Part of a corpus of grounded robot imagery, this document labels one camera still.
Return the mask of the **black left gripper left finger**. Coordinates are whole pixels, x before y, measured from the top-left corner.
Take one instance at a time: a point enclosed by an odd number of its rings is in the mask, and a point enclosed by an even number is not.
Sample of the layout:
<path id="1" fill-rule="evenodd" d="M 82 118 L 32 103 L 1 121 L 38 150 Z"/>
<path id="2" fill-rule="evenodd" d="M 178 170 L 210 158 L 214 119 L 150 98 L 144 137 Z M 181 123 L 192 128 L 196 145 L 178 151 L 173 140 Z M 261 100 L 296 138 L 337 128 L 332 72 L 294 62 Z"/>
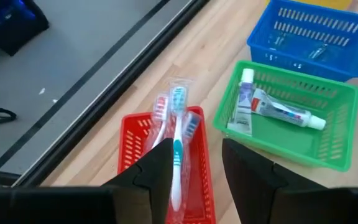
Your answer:
<path id="1" fill-rule="evenodd" d="M 173 176 L 173 139 L 166 138 L 104 186 L 114 223 L 165 223 Z"/>

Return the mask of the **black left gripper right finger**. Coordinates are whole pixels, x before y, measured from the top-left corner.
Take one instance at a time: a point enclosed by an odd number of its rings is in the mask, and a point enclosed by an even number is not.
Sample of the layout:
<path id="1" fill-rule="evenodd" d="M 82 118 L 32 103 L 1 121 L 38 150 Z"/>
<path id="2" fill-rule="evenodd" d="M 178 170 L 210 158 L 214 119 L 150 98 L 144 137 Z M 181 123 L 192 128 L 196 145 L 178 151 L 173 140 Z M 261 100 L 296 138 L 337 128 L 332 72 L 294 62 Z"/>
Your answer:
<path id="1" fill-rule="evenodd" d="M 222 159 L 241 223 L 349 223 L 349 192 L 324 187 L 225 138 Z"/>

